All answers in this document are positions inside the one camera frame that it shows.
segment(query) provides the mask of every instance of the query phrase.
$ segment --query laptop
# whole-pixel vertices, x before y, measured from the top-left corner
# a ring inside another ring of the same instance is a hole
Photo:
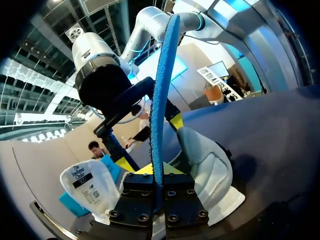
[[[133,139],[136,141],[140,141],[140,142],[144,142],[145,140],[147,140],[150,136],[150,127],[145,126],[140,132],[138,132]]]

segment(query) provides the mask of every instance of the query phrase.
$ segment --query screen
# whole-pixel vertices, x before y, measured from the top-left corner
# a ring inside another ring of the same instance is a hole
[[[211,66],[208,66],[207,68],[215,73],[219,78],[230,75],[223,61],[219,61]]]
[[[136,76],[132,74],[128,76],[128,79],[132,84],[136,84],[137,82],[145,79],[146,77],[151,77],[153,80],[156,79],[158,62],[160,57],[161,50],[156,50],[153,54],[151,54],[146,60],[144,60],[139,65],[139,72]],[[188,66],[181,60],[180,57],[175,56],[171,81],[174,80],[177,76],[182,74],[185,70],[188,69]]]

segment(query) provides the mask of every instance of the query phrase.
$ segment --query metal screw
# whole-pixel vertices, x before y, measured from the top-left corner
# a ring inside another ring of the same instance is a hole
[[[193,189],[188,189],[188,190],[186,191],[186,193],[189,194],[189,195],[192,195],[192,194],[195,194],[195,190],[193,190]]]
[[[116,218],[116,217],[119,216],[119,213],[116,210],[111,210],[109,212],[109,215],[110,215],[111,218]]]
[[[201,210],[201,211],[199,211],[198,216],[199,216],[200,218],[206,218],[206,217],[208,217],[208,211],[206,211],[206,210]]]
[[[168,196],[173,197],[176,195],[175,191],[168,191]]]
[[[150,195],[149,191],[144,191],[143,193],[141,193],[142,196],[146,197]]]
[[[179,219],[179,217],[178,217],[177,215],[175,215],[175,214],[171,214],[171,215],[168,217],[168,221],[169,221],[169,222],[172,222],[172,223],[178,221],[178,219]]]
[[[124,194],[124,195],[128,195],[129,193],[130,193],[130,190],[128,190],[128,189],[122,190],[122,194]]]
[[[138,220],[139,220],[140,222],[146,222],[146,221],[149,220],[149,216],[148,216],[147,214],[143,213],[143,214],[141,214],[140,216],[138,216]]]

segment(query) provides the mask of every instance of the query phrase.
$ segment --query dark hair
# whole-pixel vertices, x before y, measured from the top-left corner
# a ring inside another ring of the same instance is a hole
[[[139,104],[134,105],[134,106],[132,106],[132,108],[131,108],[131,114],[132,114],[133,116],[136,116],[136,115],[141,111],[141,109],[142,109],[142,107],[141,107]]]
[[[96,141],[92,141],[88,145],[89,150],[91,150],[93,148],[98,148],[98,147],[99,147],[99,143],[97,143]]]

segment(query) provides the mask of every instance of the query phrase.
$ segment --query printed label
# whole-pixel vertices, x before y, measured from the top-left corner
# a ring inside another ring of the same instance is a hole
[[[101,195],[93,184],[93,175],[85,164],[74,165],[67,174],[74,188],[83,194],[89,204],[101,202]]]

